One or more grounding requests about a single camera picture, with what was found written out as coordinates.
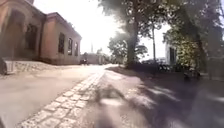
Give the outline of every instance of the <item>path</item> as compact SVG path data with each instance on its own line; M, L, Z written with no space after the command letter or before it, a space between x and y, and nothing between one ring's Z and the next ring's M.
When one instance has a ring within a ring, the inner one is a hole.
M224 127L223 82L186 83L176 74L149 79L118 67L101 71L55 97L17 127Z
M14 128L30 114L100 69L100 66L74 66L0 79L0 116L5 127Z

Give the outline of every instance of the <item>cobblestone strip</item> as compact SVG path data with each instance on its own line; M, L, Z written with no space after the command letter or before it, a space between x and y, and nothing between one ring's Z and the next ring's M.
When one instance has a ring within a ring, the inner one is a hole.
M73 128L103 74L101 71L77 84L16 128Z

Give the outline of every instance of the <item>pole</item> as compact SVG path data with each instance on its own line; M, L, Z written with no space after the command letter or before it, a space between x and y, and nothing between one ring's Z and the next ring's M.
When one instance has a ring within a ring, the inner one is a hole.
M152 40L153 40L153 60L156 62L156 42L155 42L155 28L152 22Z

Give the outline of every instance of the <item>sky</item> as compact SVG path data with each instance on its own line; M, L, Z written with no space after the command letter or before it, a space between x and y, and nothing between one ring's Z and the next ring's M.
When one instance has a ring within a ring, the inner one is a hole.
M44 13L58 12L82 36L81 52L91 52L93 44L94 52L102 48L109 54L107 48L109 39L115 36L119 30L119 24L114 17L105 16L102 8L98 8L97 0L35 0L34 5ZM169 29L164 26L155 32L156 57L165 57L165 44L162 43L163 33ZM152 41L141 39L149 51L147 58L153 57Z

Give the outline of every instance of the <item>sunlight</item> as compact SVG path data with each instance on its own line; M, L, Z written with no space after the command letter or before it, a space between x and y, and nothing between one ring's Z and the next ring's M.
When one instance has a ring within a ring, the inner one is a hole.
M35 6L44 13L58 12L71 22L81 34L81 52L94 52L102 48L108 53L108 41L119 31L119 24L112 16L105 16L97 0L36 0Z

